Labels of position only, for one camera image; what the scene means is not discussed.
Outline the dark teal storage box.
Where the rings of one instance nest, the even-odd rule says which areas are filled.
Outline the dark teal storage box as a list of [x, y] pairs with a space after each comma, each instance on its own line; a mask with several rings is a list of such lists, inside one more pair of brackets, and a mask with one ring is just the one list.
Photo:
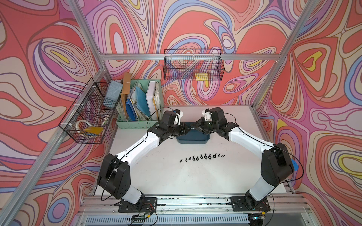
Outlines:
[[203, 145], [210, 139], [210, 134], [197, 131], [191, 126], [191, 122], [185, 122], [185, 125], [190, 127], [190, 131], [186, 135], [176, 137], [180, 144]]

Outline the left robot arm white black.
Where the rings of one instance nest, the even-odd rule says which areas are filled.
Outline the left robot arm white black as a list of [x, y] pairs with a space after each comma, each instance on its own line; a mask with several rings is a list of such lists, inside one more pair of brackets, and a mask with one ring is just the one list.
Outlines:
[[165, 111], [160, 122], [148, 128], [146, 134], [128, 149], [116, 155], [106, 155], [97, 185], [114, 198], [138, 204], [144, 194], [131, 183], [132, 167], [167, 139], [186, 135], [190, 131], [190, 128], [181, 122], [182, 116], [183, 112], [179, 109]]

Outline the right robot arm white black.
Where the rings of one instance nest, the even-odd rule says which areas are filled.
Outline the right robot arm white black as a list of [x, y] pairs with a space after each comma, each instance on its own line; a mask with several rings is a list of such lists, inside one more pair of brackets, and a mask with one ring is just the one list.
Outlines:
[[249, 210], [263, 201], [280, 183], [295, 172], [290, 153], [282, 143], [267, 142], [228, 122], [220, 107], [206, 109], [192, 128], [204, 134], [217, 133], [228, 141], [241, 145], [261, 160], [260, 178], [246, 192], [245, 205]]

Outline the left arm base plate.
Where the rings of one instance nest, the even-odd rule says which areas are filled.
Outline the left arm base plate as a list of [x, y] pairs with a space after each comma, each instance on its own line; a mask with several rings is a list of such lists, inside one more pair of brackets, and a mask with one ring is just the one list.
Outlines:
[[121, 199], [121, 201], [116, 203], [114, 206], [118, 207], [119, 213], [150, 213], [156, 211], [157, 209], [157, 198], [141, 198], [136, 204], [132, 204]]

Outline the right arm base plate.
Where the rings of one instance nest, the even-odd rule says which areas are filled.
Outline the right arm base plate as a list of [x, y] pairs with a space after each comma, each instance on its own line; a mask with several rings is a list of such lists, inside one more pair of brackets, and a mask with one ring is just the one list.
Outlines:
[[255, 201], [252, 197], [232, 196], [228, 198], [234, 212], [269, 212], [271, 210], [267, 197]]

